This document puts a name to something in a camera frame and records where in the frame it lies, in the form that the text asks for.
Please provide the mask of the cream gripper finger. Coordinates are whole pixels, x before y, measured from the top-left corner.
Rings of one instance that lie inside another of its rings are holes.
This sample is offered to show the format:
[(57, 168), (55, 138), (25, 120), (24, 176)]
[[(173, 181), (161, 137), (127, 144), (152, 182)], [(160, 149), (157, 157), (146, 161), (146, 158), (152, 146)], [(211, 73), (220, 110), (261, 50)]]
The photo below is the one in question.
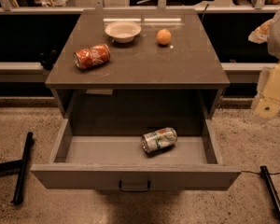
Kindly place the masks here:
[(280, 63), (262, 69), (257, 92), (251, 105), (253, 120), (274, 118), (280, 111)]
[(248, 40), (257, 44), (267, 42), (271, 23), (272, 20), (267, 20), (264, 22), (249, 35)]

